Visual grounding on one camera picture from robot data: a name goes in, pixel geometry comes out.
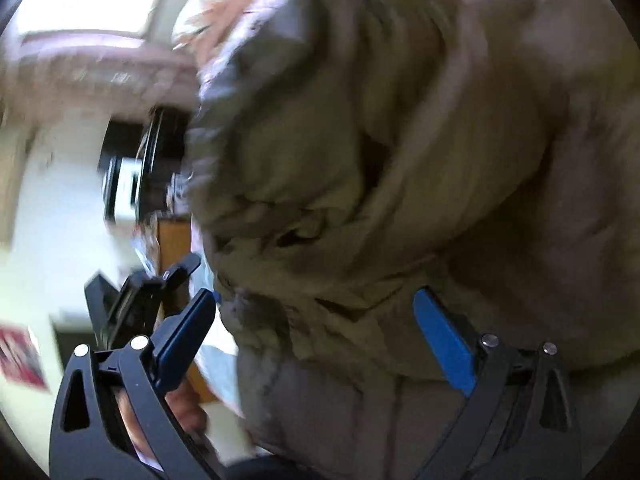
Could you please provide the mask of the person's right hand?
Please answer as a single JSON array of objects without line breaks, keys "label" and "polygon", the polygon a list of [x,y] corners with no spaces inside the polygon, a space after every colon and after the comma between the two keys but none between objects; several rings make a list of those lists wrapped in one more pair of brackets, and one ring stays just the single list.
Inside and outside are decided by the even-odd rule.
[{"label": "person's right hand", "polygon": [[[174,391],[168,393],[165,398],[168,408],[178,420],[181,428],[192,436],[203,437],[206,433],[208,418],[201,408],[200,398],[193,387],[184,380]],[[127,393],[122,390],[117,395],[117,403],[122,421],[127,429],[130,440],[136,450],[145,458],[152,460],[154,457],[151,448],[146,442],[145,436],[138,424],[138,420],[132,410]]]}]

